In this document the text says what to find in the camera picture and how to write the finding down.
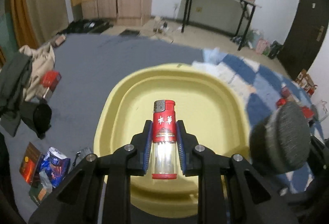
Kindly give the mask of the red orange booklet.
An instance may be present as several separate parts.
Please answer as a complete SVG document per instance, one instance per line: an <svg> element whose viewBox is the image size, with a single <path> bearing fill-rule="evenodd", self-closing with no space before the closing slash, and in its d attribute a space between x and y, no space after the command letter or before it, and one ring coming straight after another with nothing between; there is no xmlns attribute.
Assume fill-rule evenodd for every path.
<svg viewBox="0 0 329 224"><path fill-rule="evenodd" d="M25 150L19 169L24 181L30 186L35 181L42 158L43 154L30 142Z"/></svg>

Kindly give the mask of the blue snack bag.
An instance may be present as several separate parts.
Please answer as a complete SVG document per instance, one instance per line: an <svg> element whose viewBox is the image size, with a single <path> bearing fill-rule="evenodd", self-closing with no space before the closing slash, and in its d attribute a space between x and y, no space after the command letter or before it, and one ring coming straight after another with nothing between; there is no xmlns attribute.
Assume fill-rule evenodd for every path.
<svg viewBox="0 0 329 224"><path fill-rule="evenodd" d="M54 147L50 147L41 162L40 171L44 171L52 185L57 188L66 176L70 158Z"/></svg>

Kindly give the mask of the red box on bed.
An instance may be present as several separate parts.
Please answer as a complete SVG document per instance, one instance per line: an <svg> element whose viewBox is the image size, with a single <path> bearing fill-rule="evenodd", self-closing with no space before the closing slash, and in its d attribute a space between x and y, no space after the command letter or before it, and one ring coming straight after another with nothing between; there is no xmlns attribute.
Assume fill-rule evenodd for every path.
<svg viewBox="0 0 329 224"><path fill-rule="evenodd" d="M46 72L40 80L36 97L44 102L49 102L60 80L61 74L57 70Z"/></svg>

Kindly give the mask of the grey bed sheet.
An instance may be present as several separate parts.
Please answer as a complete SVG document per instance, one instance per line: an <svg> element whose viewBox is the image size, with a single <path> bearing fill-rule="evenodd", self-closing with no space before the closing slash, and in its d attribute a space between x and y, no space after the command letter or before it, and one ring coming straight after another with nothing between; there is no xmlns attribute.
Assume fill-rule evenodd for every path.
<svg viewBox="0 0 329 224"><path fill-rule="evenodd" d="M54 147L69 158L92 148L104 104L111 90L127 75L165 63L191 64L203 59L196 48L161 40L109 35L70 35L55 50L55 68L61 80L49 105L51 127L44 139L21 123L16 135L5 135L11 182L18 211L28 220L36 210L29 185L19 172L29 143L41 152Z"/></svg>

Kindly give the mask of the dark brown door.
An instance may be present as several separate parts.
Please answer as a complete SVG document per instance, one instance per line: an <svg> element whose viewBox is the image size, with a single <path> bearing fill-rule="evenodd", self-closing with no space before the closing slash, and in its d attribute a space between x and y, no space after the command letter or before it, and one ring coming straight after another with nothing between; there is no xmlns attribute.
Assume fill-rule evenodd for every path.
<svg viewBox="0 0 329 224"><path fill-rule="evenodd" d="M291 79L308 70L328 28L328 0L299 0L293 24L277 58Z"/></svg>

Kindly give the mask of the black suitcase on floor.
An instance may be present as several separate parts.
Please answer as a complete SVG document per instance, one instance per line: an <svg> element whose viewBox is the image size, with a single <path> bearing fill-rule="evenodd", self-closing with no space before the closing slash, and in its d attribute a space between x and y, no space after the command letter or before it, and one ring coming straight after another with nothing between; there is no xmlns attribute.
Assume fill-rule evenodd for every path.
<svg viewBox="0 0 329 224"><path fill-rule="evenodd" d="M57 35L67 34L101 34L112 28L113 24L104 19L80 19L71 22L67 28L59 31Z"/></svg>

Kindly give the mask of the blue white checkered rug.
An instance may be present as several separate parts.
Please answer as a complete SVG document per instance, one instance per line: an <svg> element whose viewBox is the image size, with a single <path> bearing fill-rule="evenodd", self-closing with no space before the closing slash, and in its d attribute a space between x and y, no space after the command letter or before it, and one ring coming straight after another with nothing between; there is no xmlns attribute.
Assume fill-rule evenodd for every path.
<svg viewBox="0 0 329 224"><path fill-rule="evenodd" d="M245 57L237 57L218 49L202 51L203 61L192 66L227 83L244 102L252 129L277 109L282 87L287 87L299 105L311 108L306 92L282 74Z"/></svg>

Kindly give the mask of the red cigarette lighter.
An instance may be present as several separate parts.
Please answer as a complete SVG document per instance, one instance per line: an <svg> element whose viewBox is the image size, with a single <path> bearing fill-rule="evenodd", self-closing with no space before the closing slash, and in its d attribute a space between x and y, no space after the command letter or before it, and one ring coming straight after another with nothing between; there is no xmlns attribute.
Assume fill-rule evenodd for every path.
<svg viewBox="0 0 329 224"><path fill-rule="evenodd" d="M152 127L152 178L172 180L177 178L177 131L175 102L154 102Z"/></svg>

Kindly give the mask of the pile of clothes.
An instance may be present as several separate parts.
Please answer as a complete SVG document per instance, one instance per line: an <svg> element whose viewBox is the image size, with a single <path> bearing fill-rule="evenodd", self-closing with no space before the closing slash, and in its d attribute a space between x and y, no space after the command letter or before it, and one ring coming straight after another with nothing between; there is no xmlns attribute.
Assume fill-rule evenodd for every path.
<svg viewBox="0 0 329 224"><path fill-rule="evenodd" d="M1 69L1 126L12 137L21 122L20 106L41 89L40 80L55 65L51 44L38 49L22 46Z"/></svg>

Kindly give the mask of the black folding table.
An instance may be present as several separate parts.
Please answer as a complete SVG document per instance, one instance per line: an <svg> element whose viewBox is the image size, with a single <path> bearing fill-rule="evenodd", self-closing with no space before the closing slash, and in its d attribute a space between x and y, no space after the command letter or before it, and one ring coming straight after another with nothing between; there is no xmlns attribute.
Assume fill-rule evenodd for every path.
<svg viewBox="0 0 329 224"><path fill-rule="evenodd" d="M231 38L238 36L240 51L246 46L252 19L260 7L252 0L184 0L181 33L193 26Z"/></svg>

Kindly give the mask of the yellow plastic tray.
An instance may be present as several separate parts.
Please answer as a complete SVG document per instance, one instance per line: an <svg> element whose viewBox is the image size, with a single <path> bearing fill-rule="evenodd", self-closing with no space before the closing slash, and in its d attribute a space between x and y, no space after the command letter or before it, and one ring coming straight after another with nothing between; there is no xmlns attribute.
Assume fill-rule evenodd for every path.
<svg viewBox="0 0 329 224"><path fill-rule="evenodd" d="M145 68L122 79L110 92L94 137L94 153L112 154L142 132L157 100L176 103L176 118L198 142L222 156L249 153L249 120L241 99L221 80L185 64ZM158 217L197 213L198 179L131 178L131 203Z"/></svg>

